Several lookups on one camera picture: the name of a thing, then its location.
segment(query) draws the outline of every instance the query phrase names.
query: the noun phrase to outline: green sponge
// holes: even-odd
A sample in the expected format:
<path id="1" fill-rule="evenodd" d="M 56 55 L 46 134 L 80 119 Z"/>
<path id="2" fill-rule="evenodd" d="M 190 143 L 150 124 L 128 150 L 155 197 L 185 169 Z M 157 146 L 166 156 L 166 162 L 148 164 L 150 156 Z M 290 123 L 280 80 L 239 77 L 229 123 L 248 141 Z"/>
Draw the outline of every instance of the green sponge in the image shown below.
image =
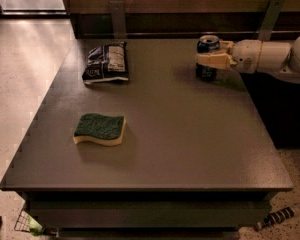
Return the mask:
<path id="1" fill-rule="evenodd" d="M 75 144 L 91 141 L 104 146 L 122 142 L 126 120 L 123 116 L 106 116 L 89 113 L 81 116 L 73 135 Z"/>

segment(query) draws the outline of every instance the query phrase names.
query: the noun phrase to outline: table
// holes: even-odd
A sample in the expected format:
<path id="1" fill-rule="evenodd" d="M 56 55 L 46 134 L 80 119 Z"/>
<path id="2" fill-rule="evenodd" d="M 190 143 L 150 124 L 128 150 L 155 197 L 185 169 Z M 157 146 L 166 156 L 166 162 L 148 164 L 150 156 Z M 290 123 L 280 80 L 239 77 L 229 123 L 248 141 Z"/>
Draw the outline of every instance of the table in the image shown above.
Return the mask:
<path id="1" fill-rule="evenodd" d="M 19 193 L 60 237 L 231 231 L 263 219 L 270 198 L 293 184 L 241 79 L 197 78 L 197 40 L 127 40 L 130 81 L 84 85 L 88 52 L 113 42 L 70 49 L 0 189 Z M 75 145 L 90 112 L 124 115 L 123 143 Z"/>

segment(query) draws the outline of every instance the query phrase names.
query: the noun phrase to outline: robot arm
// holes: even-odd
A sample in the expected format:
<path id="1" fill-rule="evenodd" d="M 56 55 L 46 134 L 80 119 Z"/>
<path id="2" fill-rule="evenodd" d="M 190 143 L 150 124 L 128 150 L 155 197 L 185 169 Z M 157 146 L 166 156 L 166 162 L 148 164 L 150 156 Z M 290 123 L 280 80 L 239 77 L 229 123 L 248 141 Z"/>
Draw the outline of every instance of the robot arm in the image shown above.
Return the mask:
<path id="1" fill-rule="evenodd" d="M 282 81 L 300 83 L 300 37 L 293 42 L 243 40 L 220 41 L 216 36 L 203 36 L 198 43 L 197 65 L 239 73 L 263 72 Z M 218 49 L 199 46 L 219 43 Z"/>

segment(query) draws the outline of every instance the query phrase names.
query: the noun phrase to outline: metal bracket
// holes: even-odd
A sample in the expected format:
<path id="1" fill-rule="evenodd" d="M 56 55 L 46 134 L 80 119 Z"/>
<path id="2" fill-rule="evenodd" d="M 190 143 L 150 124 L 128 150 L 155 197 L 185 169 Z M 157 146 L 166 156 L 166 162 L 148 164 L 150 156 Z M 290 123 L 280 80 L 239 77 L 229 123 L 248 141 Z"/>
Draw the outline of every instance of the metal bracket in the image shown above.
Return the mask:
<path id="1" fill-rule="evenodd" d="M 114 38 L 127 38 L 123 1 L 110 1 L 110 12 Z"/>
<path id="2" fill-rule="evenodd" d="M 274 25 L 277 22 L 285 0 L 270 0 L 262 25 L 259 30 L 258 40 L 269 41 Z"/>

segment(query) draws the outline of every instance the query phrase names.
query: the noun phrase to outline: speckled floor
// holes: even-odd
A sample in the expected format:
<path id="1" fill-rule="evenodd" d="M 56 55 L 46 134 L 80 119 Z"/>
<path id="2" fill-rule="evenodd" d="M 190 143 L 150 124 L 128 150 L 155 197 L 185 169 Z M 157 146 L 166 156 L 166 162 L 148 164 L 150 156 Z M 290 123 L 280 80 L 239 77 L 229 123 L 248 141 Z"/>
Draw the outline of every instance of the speckled floor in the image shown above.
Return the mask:
<path id="1" fill-rule="evenodd" d="M 0 180 L 72 42 L 68 20 L 0 20 Z M 273 211 L 300 202 L 300 150 L 279 150 L 279 156 L 295 188 L 272 199 Z M 22 206 L 18 195 L 0 191 L 0 240 L 50 239 L 14 230 Z M 239 234 L 242 240 L 299 240 L 300 216 Z"/>

